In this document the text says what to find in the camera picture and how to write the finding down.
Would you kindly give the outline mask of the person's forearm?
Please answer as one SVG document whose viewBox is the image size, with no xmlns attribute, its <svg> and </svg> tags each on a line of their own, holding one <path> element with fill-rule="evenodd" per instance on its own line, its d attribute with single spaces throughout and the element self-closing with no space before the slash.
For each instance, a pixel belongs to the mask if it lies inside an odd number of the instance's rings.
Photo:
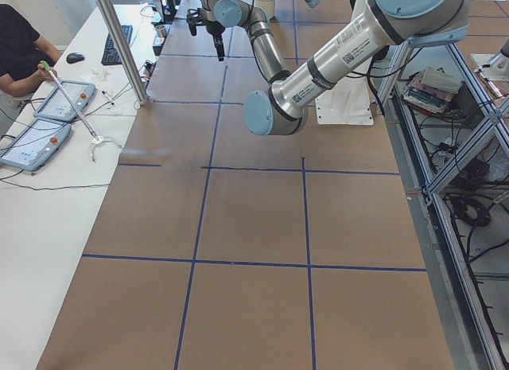
<svg viewBox="0 0 509 370">
<path fill-rule="evenodd" d="M 23 97 L 35 92 L 44 80 L 45 75 L 40 72 L 35 72 L 21 80 L 14 80 L 10 74 L 5 74 L 1 76 L 0 87 L 1 91 L 7 95 Z"/>
</svg>

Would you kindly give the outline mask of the person's hand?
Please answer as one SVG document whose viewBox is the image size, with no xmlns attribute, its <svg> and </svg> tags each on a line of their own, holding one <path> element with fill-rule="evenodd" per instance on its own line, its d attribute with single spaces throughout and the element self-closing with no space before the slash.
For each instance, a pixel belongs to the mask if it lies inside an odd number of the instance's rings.
<svg viewBox="0 0 509 370">
<path fill-rule="evenodd" d="M 46 68 L 43 64 L 37 65 L 37 78 L 43 81 L 53 81 L 57 78 L 57 72 L 53 68 Z"/>
</svg>

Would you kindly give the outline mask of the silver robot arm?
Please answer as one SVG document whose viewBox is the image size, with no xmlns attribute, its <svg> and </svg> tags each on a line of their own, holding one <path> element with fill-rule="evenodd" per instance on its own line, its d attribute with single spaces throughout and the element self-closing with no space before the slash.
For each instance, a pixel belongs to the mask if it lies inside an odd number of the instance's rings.
<svg viewBox="0 0 509 370">
<path fill-rule="evenodd" d="M 243 120 L 256 135 L 291 135 L 307 106 L 388 45 L 422 39 L 436 46 L 461 40 L 471 0 L 366 0 L 364 10 L 284 80 L 252 92 Z"/>
<path fill-rule="evenodd" d="M 223 33 L 239 27 L 251 44 L 252 53 L 262 77 L 269 84 L 289 77 L 290 71 L 277 46 L 266 13 L 255 6 L 255 0 L 200 0 L 201 7 L 189 9 L 186 21 L 195 37 L 203 26 L 212 36 L 218 60 L 225 58 Z"/>
</svg>

